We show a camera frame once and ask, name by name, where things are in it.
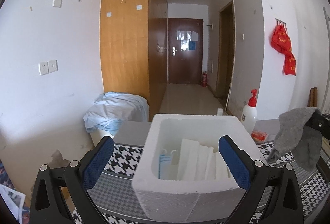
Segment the dark brown entrance door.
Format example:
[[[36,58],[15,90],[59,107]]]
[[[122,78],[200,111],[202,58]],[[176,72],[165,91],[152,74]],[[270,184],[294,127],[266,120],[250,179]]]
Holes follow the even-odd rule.
[[[203,65],[203,20],[168,19],[168,83],[199,84]]]

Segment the light blue crumpled sheet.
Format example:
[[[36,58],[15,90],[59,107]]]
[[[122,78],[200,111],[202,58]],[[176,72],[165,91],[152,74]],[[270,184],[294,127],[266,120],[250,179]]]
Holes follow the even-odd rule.
[[[139,95],[107,92],[95,100],[83,120],[88,133],[103,130],[115,136],[125,121],[149,121],[149,105]]]

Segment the wooden sticks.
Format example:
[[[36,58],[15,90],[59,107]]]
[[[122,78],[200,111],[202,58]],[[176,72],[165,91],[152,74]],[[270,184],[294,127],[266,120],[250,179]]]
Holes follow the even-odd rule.
[[[318,106],[318,88],[317,87],[314,87],[310,90],[309,106],[310,107]]]

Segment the white styrofoam box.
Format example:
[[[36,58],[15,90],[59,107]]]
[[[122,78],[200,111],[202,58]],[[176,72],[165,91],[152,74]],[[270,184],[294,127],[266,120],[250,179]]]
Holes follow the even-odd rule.
[[[183,139],[218,149],[228,135],[252,160],[265,161],[251,135],[234,116],[157,114],[154,116],[132,186],[145,214],[168,223],[207,222],[229,217],[245,190],[235,179],[159,179],[162,150],[180,151]]]

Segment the red cloth bags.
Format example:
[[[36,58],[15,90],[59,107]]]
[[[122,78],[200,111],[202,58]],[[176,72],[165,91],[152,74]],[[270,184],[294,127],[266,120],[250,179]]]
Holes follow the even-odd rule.
[[[296,76],[296,59],[292,53],[291,39],[288,36],[285,25],[277,23],[271,37],[271,46],[285,57],[284,74]]]

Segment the red snack packet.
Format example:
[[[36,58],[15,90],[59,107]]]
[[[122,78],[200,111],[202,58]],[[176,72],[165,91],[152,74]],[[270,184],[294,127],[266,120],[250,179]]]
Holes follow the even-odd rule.
[[[264,143],[267,139],[267,133],[262,131],[254,130],[251,134],[251,137],[255,143]]]

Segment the grey sock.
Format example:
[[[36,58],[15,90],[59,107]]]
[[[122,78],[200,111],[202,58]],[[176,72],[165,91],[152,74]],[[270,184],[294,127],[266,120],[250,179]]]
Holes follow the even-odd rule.
[[[269,164],[292,152],[298,166],[312,171],[321,156],[322,134],[306,123],[314,113],[315,107],[295,108],[279,116],[280,131],[275,137],[274,146],[267,157]]]

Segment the white foam sheets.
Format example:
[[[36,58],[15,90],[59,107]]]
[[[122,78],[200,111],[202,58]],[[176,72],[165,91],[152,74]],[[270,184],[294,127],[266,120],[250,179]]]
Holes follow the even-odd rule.
[[[231,177],[223,157],[214,147],[203,146],[194,140],[182,140],[176,180],[220,181]]]

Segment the white wall socket pair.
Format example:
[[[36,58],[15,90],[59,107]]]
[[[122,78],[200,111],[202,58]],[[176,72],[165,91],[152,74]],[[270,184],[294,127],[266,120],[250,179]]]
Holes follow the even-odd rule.
[[[39,75],[43,76],[43,75],[58,71],[58,62],[57,62],[57,60],[40,62],[38,64],[38,68],[39,68]]]

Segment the white pump lotion bottle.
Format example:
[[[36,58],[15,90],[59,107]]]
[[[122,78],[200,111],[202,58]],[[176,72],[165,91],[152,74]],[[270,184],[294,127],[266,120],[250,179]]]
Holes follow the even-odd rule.
[[[251,135],[257,120],[257,89],[251,90],[252,96],[250,97],[248,103],[244,106],[242,115],[240,117],[240,122]]]

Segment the side doorway frame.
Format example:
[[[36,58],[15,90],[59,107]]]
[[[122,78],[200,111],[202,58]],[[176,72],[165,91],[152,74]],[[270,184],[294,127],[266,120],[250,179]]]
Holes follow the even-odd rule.
[[[219,53],[216,97],[224,111],[227,110],[233,80],[235,58],[235,12],[234,1],[219,11]]]

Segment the blue face mask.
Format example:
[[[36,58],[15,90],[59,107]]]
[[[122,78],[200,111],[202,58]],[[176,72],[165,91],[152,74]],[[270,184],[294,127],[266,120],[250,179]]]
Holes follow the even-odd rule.
[[[172,150],[170,153],[163,149],[159,156],[158,178],[161,180],[176,180],[178,151]]]

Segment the white wall switch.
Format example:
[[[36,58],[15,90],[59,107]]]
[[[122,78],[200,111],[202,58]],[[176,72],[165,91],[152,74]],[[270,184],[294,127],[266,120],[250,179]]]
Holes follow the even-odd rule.
[[[53,7],[61,8],[63,0],[53,0]]]

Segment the blue spray bottle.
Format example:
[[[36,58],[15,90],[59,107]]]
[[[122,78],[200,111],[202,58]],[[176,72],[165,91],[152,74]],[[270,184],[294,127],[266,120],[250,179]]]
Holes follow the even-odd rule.
[[[222,108],[218,108],[217,110],[217,116],[222,116],[223,115],[223,109]]]

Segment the red fire extinguisher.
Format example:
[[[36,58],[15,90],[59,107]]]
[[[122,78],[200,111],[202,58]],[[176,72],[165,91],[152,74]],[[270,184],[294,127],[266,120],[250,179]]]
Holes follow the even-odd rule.
[[[207,72],[203,72],[202,74],[201,86],[207,87]]]

